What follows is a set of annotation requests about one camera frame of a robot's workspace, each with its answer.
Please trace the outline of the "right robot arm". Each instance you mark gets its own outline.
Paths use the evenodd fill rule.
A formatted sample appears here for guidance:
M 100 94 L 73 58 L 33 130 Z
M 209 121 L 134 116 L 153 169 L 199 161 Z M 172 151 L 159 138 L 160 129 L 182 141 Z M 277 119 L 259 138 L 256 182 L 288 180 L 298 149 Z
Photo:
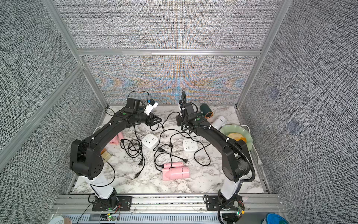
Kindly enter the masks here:
M 256 176 L 246 142 L 224 135 L 196 114 L 177 115 L 176 122 L 177 126 L 204 138 L 220 152 L 225 179 L 218 192 L 218 201 L 221 207 L 227 208 L 238 196 L 242 184 L 254 181 Z

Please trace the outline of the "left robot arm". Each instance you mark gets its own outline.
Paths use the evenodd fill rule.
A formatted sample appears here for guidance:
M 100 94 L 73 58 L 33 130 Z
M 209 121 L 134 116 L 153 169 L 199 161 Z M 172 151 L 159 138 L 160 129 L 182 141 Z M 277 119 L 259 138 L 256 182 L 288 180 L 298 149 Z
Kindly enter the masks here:
M 141 123 L 151 127 L 161 121 L 160 117 L 153 113 L 146 114 L 144 110 L 134 112 L 129 109 L 122 109 L 116 112 L 110 121 L 93 135 L 84 140 L 73 141 L 70 153 L 70 169 L 78 176 L 85 177 L 98 198 L 109 199 L 114 188 L 102 173 L 102 150 L 118 133 L 127 128 Z

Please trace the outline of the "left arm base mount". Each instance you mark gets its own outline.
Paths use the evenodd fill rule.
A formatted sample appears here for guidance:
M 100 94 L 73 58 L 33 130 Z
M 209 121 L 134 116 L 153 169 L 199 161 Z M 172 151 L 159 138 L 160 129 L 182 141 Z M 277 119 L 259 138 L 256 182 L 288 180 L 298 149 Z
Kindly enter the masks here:
M 112 213 L 129 211 L 132 199 L 132 196 L 118 196 L 116 190 L 114 189 L 108 199 L 101 199 L 95 195 L 92 211 L 108 211 Z

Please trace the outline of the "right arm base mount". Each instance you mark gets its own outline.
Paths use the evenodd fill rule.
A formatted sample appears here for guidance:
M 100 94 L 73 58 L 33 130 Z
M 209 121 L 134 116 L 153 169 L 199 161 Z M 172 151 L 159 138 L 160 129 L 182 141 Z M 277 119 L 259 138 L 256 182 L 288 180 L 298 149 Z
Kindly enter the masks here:
M 236 224 L 245 213 L 245 205 L 240 195 L 234 194 L 226 199 L 221 192 L 218 195 L 204 195 L 203 201 L 208 211 L 216 211 L 221 224 Z

